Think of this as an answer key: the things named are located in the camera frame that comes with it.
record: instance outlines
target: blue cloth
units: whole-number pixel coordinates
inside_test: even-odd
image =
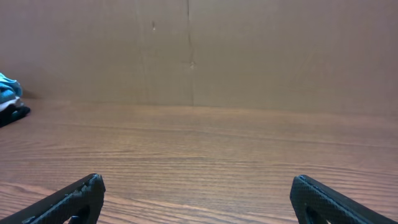
[[[12,80],[0,73],[0,103],[22,96],[22,88],[17,80]]]

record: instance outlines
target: blue object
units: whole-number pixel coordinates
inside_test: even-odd
[[[22,96],[22,88],[17,80],[12,80],[0,73],[0,103]]]

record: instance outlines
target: black object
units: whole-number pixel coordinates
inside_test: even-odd
[[[24,118],[29,112],[30,108],[27,106],[9,105],[6,109],[0,111],[0,128]]]
[[[290,201],[300,224],[397,223],[306,175],[294,177]]]
[[[104,203],[102,176],[90,174],[0,221],[0,224],[96,223]]]

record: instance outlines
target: wooden table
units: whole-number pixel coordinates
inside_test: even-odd
[[[0,218],[96,172],[99,223],[296,223],[307,174],[398,220],[398,119],[26,100],[0,129]]]

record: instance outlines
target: wood grain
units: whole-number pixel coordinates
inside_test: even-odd
[[[296,223],[299,174],[398,220],[396,117],[26,103],[0,129],[0,218],[97,172],[100,223]]]

